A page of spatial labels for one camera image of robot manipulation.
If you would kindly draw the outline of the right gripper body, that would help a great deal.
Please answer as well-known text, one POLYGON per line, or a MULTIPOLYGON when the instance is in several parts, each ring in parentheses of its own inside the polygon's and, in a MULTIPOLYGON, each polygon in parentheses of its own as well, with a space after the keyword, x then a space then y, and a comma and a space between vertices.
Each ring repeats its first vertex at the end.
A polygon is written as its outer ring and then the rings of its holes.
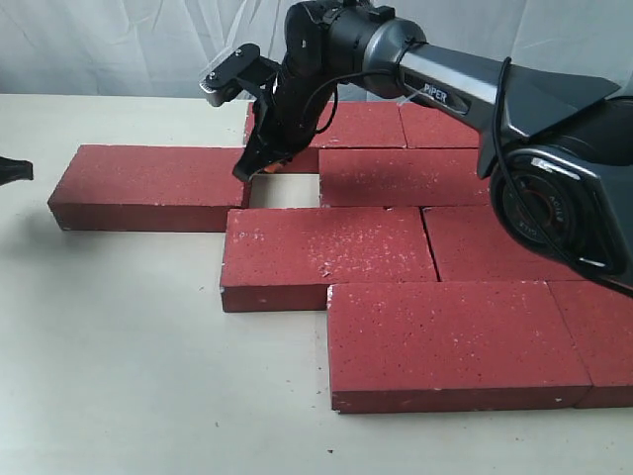
POLYGON ((253 107, 255 126, 247 143, 262 143, 287 154, 287 162, 305 150, 336 83, 328 75, 304 76, 281 69, 265 102, 253 107))

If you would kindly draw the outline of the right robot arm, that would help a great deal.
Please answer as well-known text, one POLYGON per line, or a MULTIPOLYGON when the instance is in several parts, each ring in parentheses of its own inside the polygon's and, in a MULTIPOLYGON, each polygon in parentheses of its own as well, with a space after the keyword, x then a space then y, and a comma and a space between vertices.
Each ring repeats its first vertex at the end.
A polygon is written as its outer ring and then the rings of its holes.
POLYGON ((546 72, 429 44, 414 22, 367 1, 303 1, 286 52, 255 101, 234 167, 249 181, 317 134, 341 83, 435 109, 479 137, 504 230, 584 279, 632 292, 632 101, 598 77, 546 72))

